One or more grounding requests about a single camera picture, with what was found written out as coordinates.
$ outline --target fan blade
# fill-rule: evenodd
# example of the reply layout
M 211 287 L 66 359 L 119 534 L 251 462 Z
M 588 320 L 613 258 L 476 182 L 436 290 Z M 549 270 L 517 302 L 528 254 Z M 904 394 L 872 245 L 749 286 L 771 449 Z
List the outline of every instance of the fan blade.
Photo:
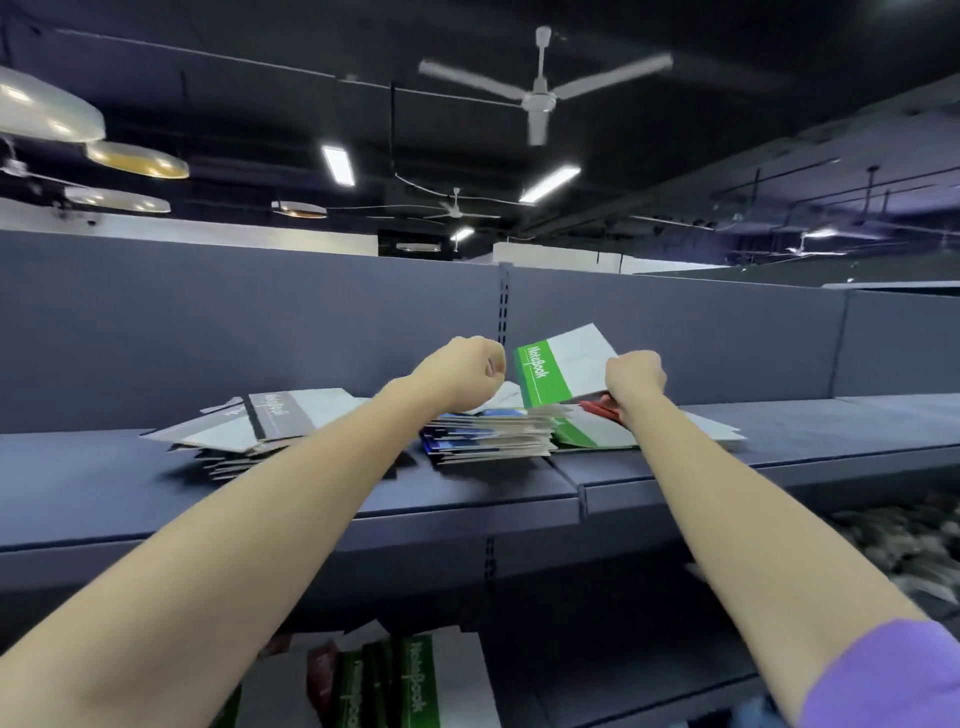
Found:
M 451 68 L 448 65 L 434 61 L 421 61 L 420 73 L 424 76 L 432 76 L 435 79 L 452 81 L 454 84 L 473 86 L 474 88 L 488 91 L 497 96 L 503 96 L 506 99 L 513 99 L 514 101 L 520 101 L 527 95 L 527 92 L 518 86 L 502 84 L 499 81 L 488 79 L 486 76 L 481 76 L 478 73 L 470 73 L 460 68 Z
M 549 111 L 527 111 L 527 141 L 531 147 L 542 147 L 546 144 L 546 123 L 549 120 Z
M 661 53 L 657 56 L 651 56 L 643 61 L 634 61 L 621 65 L 612 71 L 604 71 L 594 76 L 585 76 L 582 79 L 571 81 L 569 84 L 559 85 L 552 89 L 554 96 L 558 99 L 570 99 L 574 96 L 580 96 L 583 93 L 595 91 L 605 86 L 620 84 L 631 79 L 638 79 L 641 76 L 649 76 L 652 73 L 668 70 L 673 67 L 673 56 L 669 53 Z

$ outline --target ceiling light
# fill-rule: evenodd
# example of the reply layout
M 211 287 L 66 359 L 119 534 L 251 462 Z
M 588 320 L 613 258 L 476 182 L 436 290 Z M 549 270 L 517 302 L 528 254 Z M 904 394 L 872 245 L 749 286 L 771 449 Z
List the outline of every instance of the ceiling light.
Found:
M 287 217 L 299 217 L 304 220 L 323 220 L 326 217 L 326 207 L 297 203 L 291 200 L 274 200 L 270 205 L 274 212 Z
M 827 226 L 825 228 L 817 228 L 810 232 L 805 232 L 804 237 L 813 238 L 814 240 L 822 240 L 828 237 L 836 237 L 840 234 L 840 231 L 837 228 L 832 228 Z
M 104 138 L 104 115 L 81 98 L 0 66 L 0 133 L 83 143 Z
M 846 255 L 848 251 L 808 251 L 803 248 L 787 248 L 788 253 L 793 255 L 799 255 L 800 257 L 807 257 L 811 255 Z
M 439 243 L 397 243 L 396 249 L 405 253 L 439 253 Z
M 464 225 L 462 228 L 450 235 L 450 240 L 455 243 L 460 243 L 473 235 L 473 228 L 469 225 Z
M 128 212 L 149 212 L 164 214 L 170 211 L 170 203 L 157 197 L 138 195 L 119 189 L 98 189 L 96 187 L 65 187 L 63 196 L 74 205 L 90 205 L 122 209 Z
M 94 141 L 86 145 L 86 158 L 111 169 L 164 180 L 184 180 L 190 166 L 176 157 L 133 144 Z
M 523 197 L 520 198 L 520 201 L 522 203 L 526 203 L 527 205 L 532 205 L 533 203 L 541 200 L 553 192 L 564 182 L 569 182 L 579 174 L 580 167 L 575 167 L 572 164 L 565 164 L 556 172 L 548 175 L 543 180 L 537 182 L 533 187 L 524 192 Z
M 321 149 L 324 151 L 326 166 L 330 170 L 333 180 L 344 187 L 353 187 L 356 182 L 353 180 L 353 169 L 350 167 L 350 157 L 347 150 L 326 145 Z

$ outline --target fist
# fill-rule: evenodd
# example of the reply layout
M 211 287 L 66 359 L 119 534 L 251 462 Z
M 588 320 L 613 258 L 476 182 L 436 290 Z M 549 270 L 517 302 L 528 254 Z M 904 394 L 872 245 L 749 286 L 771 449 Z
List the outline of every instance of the fist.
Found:
M 457 336 L 427 356 L 410 375 L 438 414 L 479 407 L 503 384 L 507 361 L 503 347 L 483 336 Z
M 607 389 L 620 404 L 651 392 L 662 394 L 665 384 L 656 352 L 629 352 L 607 360 Z

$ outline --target pendant lamp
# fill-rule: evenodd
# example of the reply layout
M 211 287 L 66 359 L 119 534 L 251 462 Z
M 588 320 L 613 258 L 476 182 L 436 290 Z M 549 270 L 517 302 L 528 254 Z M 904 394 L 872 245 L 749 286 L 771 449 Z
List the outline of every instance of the pendant lamp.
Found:
M 323 220 L 326 217 L 326 207 L 296 203 L 289 200 L 274 200 L 271 205 L 274 212 L 287 217 L 299 217 L 305 220 Z
M 83 143 L 104 138 L 104 115 L 81 98 L 0 66 L 0 134 Z
M 163 180 L 184 180 L 190 176 L 190 166 L 182 159 L 133 144 L 90 142 L 86 145 L 86 158 L 105 167 Z
M 170 203 L 166 200 L 138 195 L 135 192 L 124 192 L 119 189 L 65 187 L 63 196 L 75 205 L 122 209 L 127 212 L 149 212 L 154 215 L 161 215 L 170 211 Z

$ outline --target purple sleeve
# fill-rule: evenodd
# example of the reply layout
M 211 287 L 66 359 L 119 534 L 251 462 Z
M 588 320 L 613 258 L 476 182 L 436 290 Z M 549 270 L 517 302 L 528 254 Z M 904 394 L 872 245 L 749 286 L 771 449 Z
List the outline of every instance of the purple sleeve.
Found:
M 960 725 L 960 643 L 935 621 L 898 619 L 853 643 L 806 697 L 802 728 Z

